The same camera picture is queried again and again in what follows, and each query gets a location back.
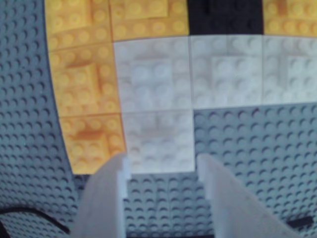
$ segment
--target gray surface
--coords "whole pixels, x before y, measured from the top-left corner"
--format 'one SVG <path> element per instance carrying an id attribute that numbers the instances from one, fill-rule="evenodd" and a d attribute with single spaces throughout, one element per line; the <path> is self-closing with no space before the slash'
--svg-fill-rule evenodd
<path id="1" fill-rule="evenodd" d="M 315 104 L 195 111 L 194 124 L 196 154 L 221 160 L 282 220 L 316 220 Z"/>
<path id="2" fill-rule="evenodd" d="M 78 193 L 53 97 L 42 0 L 0 1 L 0 208 L 37 208 L 70 226 Z M 2 215 L 13 238 L 62 237 L 33 215 Z"/>
<path id="3" fill-rule="evenodd" d="M 58 124 L 42 0 L 0 1 L 0 208 L 25 205 L 70 226 L 87 176 L 74 177 Z M 222 160 L 276 215 L 317 212 L 315 105 L 195 111 L 196 154 Z M 196 173 L 133 176 L 127 234 L 212 234 Z M 13 238 L 62 237 L 43 219 L 2 215 Z M 317 226 L 303 232 L 312 234 Z"/>
<path id="4" fill-rule="evenodd" d="M 124 201 L 129 237 L 213 234 L 211 213 L 196 173 L 134 175 Z"/>

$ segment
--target black lego brick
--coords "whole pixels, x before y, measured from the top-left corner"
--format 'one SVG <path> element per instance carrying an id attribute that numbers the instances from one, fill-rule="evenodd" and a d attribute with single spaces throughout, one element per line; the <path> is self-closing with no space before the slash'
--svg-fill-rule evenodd
<path id="1" fill-rule="evenodd" d="M 262 0 L 187 0 L 190 35 L 263 34 Z"/>

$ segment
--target white tile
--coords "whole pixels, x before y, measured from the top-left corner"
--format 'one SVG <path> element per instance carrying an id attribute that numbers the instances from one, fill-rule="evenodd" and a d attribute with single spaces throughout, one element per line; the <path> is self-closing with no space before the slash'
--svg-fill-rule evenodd
<path id="1" fill-rule="evenodd" d="M 123 114 L 132 173 L 195 170 L 192 111 Z"/>
<path id="2" fill-rule="evenodd" d="M 264 36 L 263 104 L 317 100 L 317 40 Z"/>
<path id="3" fill-rule="evenodd" d="M 195 109 L 261 104 L 261 36 L 195 36 L 190 40 Z"/>
<path id="4" fill-rule="evenodd" d="M 188 37 L 114 43 L 124 113 L 192 108 Z"/>

